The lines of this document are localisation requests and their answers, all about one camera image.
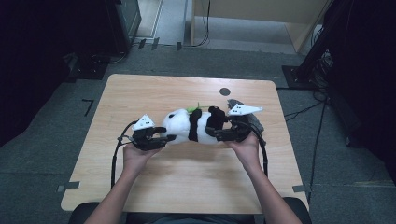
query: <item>forearm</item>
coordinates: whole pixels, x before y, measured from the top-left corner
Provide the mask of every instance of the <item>forearm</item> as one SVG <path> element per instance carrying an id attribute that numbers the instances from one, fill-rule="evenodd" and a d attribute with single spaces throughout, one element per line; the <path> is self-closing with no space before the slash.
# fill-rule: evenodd
<path id="1" fill-rule="evenodd" d="M 102 200 L 85 223 L 119 223 L 123 206 L 137 174 L 122 173 L 113 189 Z"/>
<path id="2" fill-rule="evenodd" d="M 301 223 L 260 166 L 245 167 L 245 169 L 256 190 L 266 223 Z"/>

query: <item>gray carpet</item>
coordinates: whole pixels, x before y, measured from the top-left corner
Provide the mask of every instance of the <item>gray carpet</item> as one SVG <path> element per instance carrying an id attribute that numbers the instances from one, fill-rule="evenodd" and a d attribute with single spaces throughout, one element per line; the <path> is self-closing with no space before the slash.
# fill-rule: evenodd
<path id="1" fill-rule="evenodd" d="M 0 223 L 67 223 L 58 185 L 69 180 L 109 75 L 140 74 L 272 80 L 287 87 L 281 65 L 304 56 L 159 46 L 133 48 L 103 80 L 63 83 L 30 127 L 0 148 Z M 315 104 L 312 91 L 279 90 L 284 114 Z M 94 100 L 89 106 L 82 99 Z M 302 179 L 310 183 L 322 105 L 288 121 Z M 314 223 L 394 223 L 396 188 L 382 161 L 365 148 L 345 146 L 342 125 L 326 105 L 318 141 L 310 214 Z"/>

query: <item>wooden table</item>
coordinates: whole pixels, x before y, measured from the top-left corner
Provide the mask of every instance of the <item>wooden table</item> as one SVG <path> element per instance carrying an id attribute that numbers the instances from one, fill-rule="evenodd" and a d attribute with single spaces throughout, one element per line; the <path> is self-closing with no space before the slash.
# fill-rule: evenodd
<path id="1" fill-rule="evenodd" d="M 219 93 L 231 91 L 229 96 Z M 300 198 L 292 186 L 302 185 L 282 108 L 271 81 L 200 77 L 156 77 L 112 75 L 106 84 L 91 127 L 70 181 L 78 189 L 67 189 L 63 210 L 79 204 L 101 202 L 110 191 L 111 160 L 125 126 L 148 114 L 161 126 L 167 113 L 179 108 L 216 105 L 224 111 L 227 99 L 262 106 L 256 113 L 264 126 L 269 177 L 284 197 Z M 118 155 L 116 179 L 122 170 Z M 148 161 L 136 179 L 124 211 L 169 213 L 259 214 L 254 188 L 232 149 L 188 142 L 167 145 Z"/>

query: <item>hand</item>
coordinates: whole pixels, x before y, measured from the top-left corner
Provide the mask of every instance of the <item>hand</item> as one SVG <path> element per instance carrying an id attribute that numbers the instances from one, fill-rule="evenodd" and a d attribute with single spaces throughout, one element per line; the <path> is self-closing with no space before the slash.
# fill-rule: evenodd
<path id="1" fill-rule="evenodd" d="M 127 144 L 123 148 L 123 174 L 139 175 L 140 172 L 145 168 L 149 158 L 155 153 L 161 151 L 160 149 L 154 149 L 149 151 L 143 151 L 136 148 L 133 144 Z"/>
<path id="2" fill-rule="evenodd" d="M 250 133 L 247 138 L 238 142 L 224 142 L 228 147 L 231 147 L 238 159 L 242 162 L 245 169 L 257 168 L 260 166 L 259 160 L 259 139 L 254 133 Z"/>

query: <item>wire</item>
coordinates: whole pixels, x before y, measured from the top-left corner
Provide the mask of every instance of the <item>wire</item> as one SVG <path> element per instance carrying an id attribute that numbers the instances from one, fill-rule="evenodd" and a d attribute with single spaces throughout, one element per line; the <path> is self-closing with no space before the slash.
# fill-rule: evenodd
<path id="1" fill-rule="evenodd" d="M 308 111 L 308 110 L 310 110 L 310 109 L 314 108 L 315 106 L 320 105 L 320 104 L 322 104 L 322 103 L 323 103 L 323 102 L 319 102 L 319 103 L 314 104 L 314 105 L 311 105 L 311 106 L 309 106 L 309 107 L 307 107 L 307 108 L 305 108 L 305 109 L 303 109 L 303 110 L 300 110 L 300 111 L 293 112 L 293 113 L 290 113 L 290 114 L 285 115 L 284 117 L 288 117 L 288 116 L 294 115 L 293 117 L 291 117 L 291 118 L 289 118 L 289 119 L 286 119 L 286 122 L 288 122 L 288 121 L 291 120 L 291 119 L 295 119 L 299 114 L 304 113 L 304 112 L 306 112 L 306 111 Z"/>
<path id="2" fill-rule="evenodd" d="M 125 56 L 126 56 L 126 53 L 125 53 L 125 52 L 122 52 L 121 54 L 122 54 L 122 57 L 121 57 L 120 59 L 114 61 L 114 62 L 101 63 L 101 62 L 96 62 L 95 60 L 93 60 L 93 62 L 94 62 L 94 63 L 98 63 L 98 64 L 113 64 L 113 63 L 119 63 L 119 62 L 122 61 L 122 59 L 124 59 Z"/>
<path id="3" fill-rule="evenodd" d="M 318 151 L 318 141 L 319 141 L 321 127 L 322 127 L 322 124 L 323 124 L 323 117 L 324 117 L 325 108 L 326 108 L 326 104 L 323 104 L 323 108 L 322 108 L 321 115 L 320 115 L 320 122 L 319 122 L 319 127 L 318 127 L 318 132 L 317 132 L 317 138 L 315 140 L 314 155 L 312 157 L 311 179 L 309 181 L 309 187 L 311 188 L 311 191 L 308 193 L 308 199 L 307 199 L 308 200 L 308 204 L 310 204 L 310 202 L 311 202 L 312 185 L 314 183 L 314 174 L 315 174 L 315 166 L 316 166 L 317 151 Z"/>
<path id="4" fill-rule="evenodd" d="M 264 139 L 262 139 L 262 135 L 258 131 L 259 129 L 254 124 L 247 124 L 242 121 L 233 121 L 233 123 L 249 128 L 251 131 L 254 132 L 256 137 L 259 139 L 260 148 L 262 149 L 262 169 L 264 170 L 265 175 L 268 176 L 268 157 L 267 157 L 267 151 L 265 150 L 266 143 Z"/>
<path id="5" fill-rule="evenodd" d="M 119 148 L 121 146 L 128 144 L 128 143 L 122 143 L 122 139 L 124 137 L 128 137 L 128 135 L 125 135 L 126 131 L 128 131 L 129 127 L 131 127 L 133 124 L 136 124 L 136 123 L 137 123 L 137 120 L 129 123 L 125 127 L 125 129 L 122 132 L 121 136 L 117 139 L 117 140 L 119 140 L 119 142 L 117 143 L 116 150 L 114 151 L 114 155 L 113 155 L 113 161 L 111 162 L 111 188 L 113 188 L 114 185 L 116 184 L 117 153 L 119 152 Z"/>
<path id="6" fill-rule="evenodd" d="M 349 27 L 350 14 L 351 14 L 351 12 L 352 12 L 352 8 L 353 8 L 353 4 L 354 4 L 354 3 L 355 3 L 355 0 L 352 0 L 352 4 L 350 5 L 349 13 L 348 13 L 348 15 L 347 15 L 347 21 L 346 21 L 346 36 L 345 36 L 345 39 L 344 39 L 344 46 L 347 45 L 347 30 L 348 30 L 348 27 Z"/>
<path id="7" fill-rule="evenodd" d="M 204 39 L 198 45 L 191 45 L 190 47 L 194 47 L 194 48 L 201 47 L 204 43 L 206 43 L 207 40 L 209 40 L 209 43 L 210 43 L 210 39 L 209 39 L 209 15 L 210 15 L 210 0 L 209 0 L 209 4 L 207 5 L 206 23 L 205 23 L 205 17 L 204 16 L 202 17 L 202 21 L 204 22 L 204 27 L 206 28 L 206 34 L 204 36 Z"/>

